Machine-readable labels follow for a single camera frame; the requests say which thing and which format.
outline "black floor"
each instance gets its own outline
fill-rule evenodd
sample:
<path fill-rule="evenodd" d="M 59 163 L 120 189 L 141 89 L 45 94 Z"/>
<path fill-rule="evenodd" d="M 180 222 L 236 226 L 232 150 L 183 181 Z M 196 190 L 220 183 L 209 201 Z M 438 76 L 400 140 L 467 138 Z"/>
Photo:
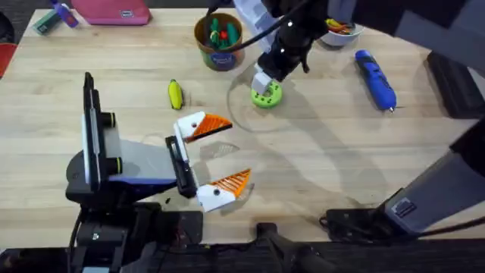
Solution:
<path fill-rule="evenodd" d="M 146 2 L 150 8 L 203 8 L 207 6 L 208 0 L 146 0 Z M 37 8 L 50 7 L 49 0 L 0 0 L 0 11 L 12 21 L 17 42 L 33 11 Z M 354 265 L 365 272 L 485 272 L 485 240 L 420 241 L 393 247 L 317 243 L 314 247 L 331 261 Z M 27 258 L 17 261 L 19 267 L 15 271 L 52 273 L 65 271 L 62 249 L 27 250 L 27 254 L 24 253 L 24 255 Z M 159 265 L 163 272 L 174 273 L 276 272 L 274 260 L 266 246 L 257 246 L 245 253 L 231 250 L 218 256 L 171 255 L 159 252 L 148 261 L 148 264 L 150 271 L 153 272 L 158 270 Z M 14 271 L 2 269 L 0 266 L 0 272 Z"/>

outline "green marker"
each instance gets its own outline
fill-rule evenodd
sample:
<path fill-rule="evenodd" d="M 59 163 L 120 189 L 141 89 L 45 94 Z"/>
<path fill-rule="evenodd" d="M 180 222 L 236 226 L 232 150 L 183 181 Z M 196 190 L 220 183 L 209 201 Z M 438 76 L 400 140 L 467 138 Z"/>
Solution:
<path fill-rule="evenodd" d="M 237 29 L 232 23 L 227 23 L 227 38 L 229 39 L 229 46 L 236 44 L 239 39 Z"/>
<path fill-rule="evenodd" d="M 39 35 L 47 35 L 59 22 L 61 22 L 61 17 L 55 10 L 52 10 L 32 25 L 32 28 Z"/>
<path fill-rule="evenodd" d="M 212 45 L 216 48 L 221 46 L 219 41 L 219 20 L 217 18 L 212 19 L 210 38 Z"/>

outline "bowl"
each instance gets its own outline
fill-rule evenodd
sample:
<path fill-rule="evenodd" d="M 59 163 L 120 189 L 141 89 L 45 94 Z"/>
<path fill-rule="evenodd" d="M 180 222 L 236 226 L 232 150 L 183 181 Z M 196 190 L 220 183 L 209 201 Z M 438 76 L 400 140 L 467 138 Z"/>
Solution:
<path fill-rule="evenodd" d="M 353 34 L 343 35 L 343 34 L 338 34 L 338 33 L 329 31 L 327 34 L 323 35 L 320 39 L 324 43 L 328 44 L 329 46 L 345 46 L 355 41 L 357 37 L 361 35 L 362 31 L 364 31 L 364 27 L 356 24 Z"/>

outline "blue plastic part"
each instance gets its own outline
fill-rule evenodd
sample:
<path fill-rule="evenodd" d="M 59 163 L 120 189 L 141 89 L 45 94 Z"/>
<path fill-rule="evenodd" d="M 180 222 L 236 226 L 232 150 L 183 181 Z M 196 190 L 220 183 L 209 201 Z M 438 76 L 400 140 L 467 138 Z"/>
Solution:
<path fill-rule="evenodd" d="M 394 111 L 397 105 L 396 93 L 389 85 L 386 75 L 384 75 L 372 54 L 367 50 L 359 50 L 355 53 L 355 60 L 361 69 L 362 76 L 376 106 L 382 111 Z"/>

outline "orange gripper pad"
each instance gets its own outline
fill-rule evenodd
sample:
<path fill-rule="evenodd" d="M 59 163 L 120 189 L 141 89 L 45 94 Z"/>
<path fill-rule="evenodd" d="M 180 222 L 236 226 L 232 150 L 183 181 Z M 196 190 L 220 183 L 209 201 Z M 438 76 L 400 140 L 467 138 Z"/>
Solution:
<path fill-rule="evenodd" d="M 226 118 L 219 117 L 218 115 L 205 114 L 204 119 L 188 141 L 198 140 L 210 134 L 229 129 L 232 126 L 233 124 Z"/>
<path fill-rule="evenodd" d="M 219 189 L 231 192 L 236 198 L 238 198 L 246 187 L 246 184 L 249 181 L 250 174 L 251 169 L 247 169 L 237 174 L 233 174 L 220 180 L 214 181 L 211 183 L 211 185 L 216 186 Z"/>

